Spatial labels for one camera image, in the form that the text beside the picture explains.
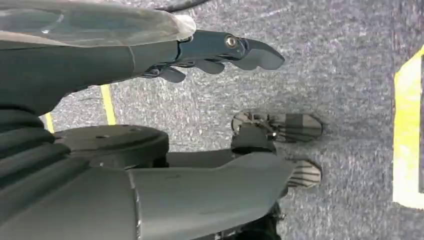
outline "gray carpet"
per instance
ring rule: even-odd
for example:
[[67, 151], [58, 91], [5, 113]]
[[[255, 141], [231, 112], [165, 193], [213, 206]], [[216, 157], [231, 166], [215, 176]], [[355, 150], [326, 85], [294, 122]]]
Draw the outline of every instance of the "gray carpet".
[[[159, 7], [177, 0], [129, 0]], [[174, 151], [230, 144], [230, 120], [245, 108], [312, 113], [321, 141], [282, 145], [324, 170], [319, 188], [282, 199], [287, 240], [422, 240], [424, 211], [392, 203], [393, 74], [424, 43], [422, 0], [212, 0], [187, 11], [198, 28], [270, 44], [286, 58], [277, 71], [220, 75], [189, 69], [187, 79], [132, 79], [111, 86], [121, 124], [170, 134]], [[100, 89], [73, 94], [54, 110], [56, 130], [106, 124]]]

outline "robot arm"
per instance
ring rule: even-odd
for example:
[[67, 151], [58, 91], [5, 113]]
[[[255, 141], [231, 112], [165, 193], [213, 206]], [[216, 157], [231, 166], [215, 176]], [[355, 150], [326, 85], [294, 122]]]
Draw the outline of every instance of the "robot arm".
[[2, 42], [0, 106], [41, 116], [67, 94], [93, 85], [142, 77], [178, 83], [185, 75], [175, 69], [199, 68], [219, 74], [223, 63], [243, 70], [278, 69], [284, 58], [272, 47], [226, 32], [198, 30], [184, 41], [136, 46], [69, 47]]

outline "clear plastic cover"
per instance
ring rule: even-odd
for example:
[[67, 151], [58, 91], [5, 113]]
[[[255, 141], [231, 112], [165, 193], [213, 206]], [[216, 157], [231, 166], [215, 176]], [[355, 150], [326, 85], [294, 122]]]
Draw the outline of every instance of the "clear plastic cover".
[[0, 41], [73, 47], [134, 46], [186, 39], [187, 15], [96, 0], [0, 0]]

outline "yellow tape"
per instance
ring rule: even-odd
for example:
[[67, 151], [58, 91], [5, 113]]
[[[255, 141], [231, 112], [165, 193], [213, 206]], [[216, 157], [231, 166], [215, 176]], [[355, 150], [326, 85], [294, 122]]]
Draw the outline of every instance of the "yellow tape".
[[104, 110], [106, 111], [107, 124], [116, 125], [117, 120], [115, 118], [114, 105], [112, 104], [111, 89], [108, 84], [102, 85], [100, 88]]
[[419, 193], [421, 71], [424, 45], [394, 76], [393, 201], [424, 209]]
[[45, 124], [47, 125], [47, 130], [54, 134], [55, 133], [55, 128], [53, 127], [53, 119], [52, 119], [52, 114], [50, 112], [46, 113], [44, 115], [45, 117]]

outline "gray plastic panel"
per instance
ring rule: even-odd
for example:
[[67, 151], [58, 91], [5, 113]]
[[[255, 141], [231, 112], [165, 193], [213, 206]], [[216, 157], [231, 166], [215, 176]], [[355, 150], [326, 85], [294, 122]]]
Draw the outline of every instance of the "gray plastic panel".
[[0, 239], [196, 239], [264, 216], [293, 169], [272, 153], [209, 169], [92, 168], [2, 224]]
[[135, 240], [124, 171], [92, 168], [0, 226], [2, 240]]
[[293, 169], [272, 153], [251, 153], [211, 169], [129, 170], [141, 239], [190, 240], [256, 220], [274, 205]]

